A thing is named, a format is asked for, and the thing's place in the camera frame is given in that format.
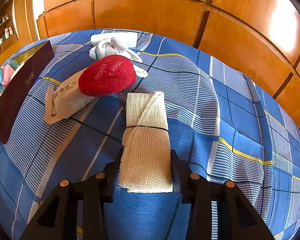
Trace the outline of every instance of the beige plastic packet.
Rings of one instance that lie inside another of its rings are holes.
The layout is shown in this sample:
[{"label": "beige plastic packet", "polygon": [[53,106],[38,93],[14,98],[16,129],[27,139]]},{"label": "beige plastic packet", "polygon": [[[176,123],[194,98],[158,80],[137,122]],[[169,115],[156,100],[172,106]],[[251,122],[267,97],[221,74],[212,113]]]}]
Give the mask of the beige plastic packet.
[{"label": "beige plastic packet", "polygon": [[49,84],[45,96],[46,114],[44,116],[44,120],[48,124],[69,118],[95,99],[95,97],[86,96],[80,92],[79,77],[85,70],[77,72],[62,82],[56,91]]}]

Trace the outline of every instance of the open box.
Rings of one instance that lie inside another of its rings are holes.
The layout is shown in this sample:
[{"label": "open box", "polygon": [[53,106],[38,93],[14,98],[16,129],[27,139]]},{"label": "open box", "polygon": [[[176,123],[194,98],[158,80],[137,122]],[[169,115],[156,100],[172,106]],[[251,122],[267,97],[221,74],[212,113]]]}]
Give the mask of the open box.
[{"label": "open box", "polygon": [[53,59],[50,41],[43,42],[15,57],[19,65],[25,64],[16,73],[0,96],[0,141],[6,144],[13,124],[26,95],[42,70]]}]

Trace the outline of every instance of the white roll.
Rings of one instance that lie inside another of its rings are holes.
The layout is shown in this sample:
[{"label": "white roll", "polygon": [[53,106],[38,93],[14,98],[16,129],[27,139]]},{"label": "white roll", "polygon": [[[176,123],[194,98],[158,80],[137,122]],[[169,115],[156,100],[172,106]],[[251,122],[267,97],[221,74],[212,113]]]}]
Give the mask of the white roll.
[{"label": "white roll", "polygon": [[138,35],[134,32],[120,32],[120,33],[101,33],[91,36],[91,43],[96,46],[101,40],[108,38],[118,38],[119,40],[125,42],[128,48],[135,48],[137,46]]}]

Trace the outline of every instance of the red sock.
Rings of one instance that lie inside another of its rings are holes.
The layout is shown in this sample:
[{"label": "red sock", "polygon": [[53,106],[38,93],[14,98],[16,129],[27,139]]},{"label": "red sock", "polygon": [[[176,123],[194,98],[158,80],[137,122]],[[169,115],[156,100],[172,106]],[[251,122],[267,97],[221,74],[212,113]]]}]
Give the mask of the red sock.
[{"label": "red sock", "polygon": [[133,85],[136,78],[131,60],[110,55],[93,62],[80,76],[78,85],[84,95],[101,97]]}]

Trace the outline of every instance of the blue plaid bedsheet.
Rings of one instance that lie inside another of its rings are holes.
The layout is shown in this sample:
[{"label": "blue plaid bedsheet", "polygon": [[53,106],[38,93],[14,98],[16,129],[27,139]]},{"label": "blue plaid bedsheet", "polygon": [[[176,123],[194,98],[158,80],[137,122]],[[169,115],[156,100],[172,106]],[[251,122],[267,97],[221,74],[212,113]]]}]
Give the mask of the blue plaid bedsheet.
[{"label": "blue plaid bedsheet", "polygon": [[[134,49],[147,78],[120,93],[96,98],[66,120],[48,125],[44,97],[89,66],[90,37],[118,32],[97,29],[50,40],[55,57],[27,95],[6,145],[0,143],[0,223],[18,240],[45,198],[63,179],[85,180],[113,161],[126,127],[128,92],[165,93],[171,149],[209,181],[233,180],[277,240],[291,239],[300,226],[300,131],[287,113],[248,76],[193,47],[137,31]],[[127,193],[107,206],[106,226],[115,239],[185,239],[188,204],[173,193]],[[217,207],[212,203],[212,238]],[[77,238],[82,239],[82,203]]]}]

